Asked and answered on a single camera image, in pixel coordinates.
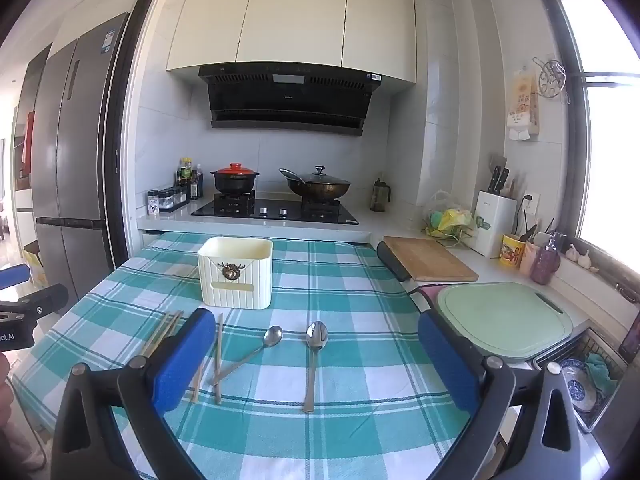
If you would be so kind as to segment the person's left hand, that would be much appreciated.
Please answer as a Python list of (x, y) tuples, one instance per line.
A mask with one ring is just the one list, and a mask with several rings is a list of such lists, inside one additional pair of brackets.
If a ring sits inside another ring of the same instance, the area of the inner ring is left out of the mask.
[(0, 427), (6, 426), (11, 417), (11, 405), (14, 400), (13, 391), (8, 384), (10, 363), (6, 356), (0, 354)]

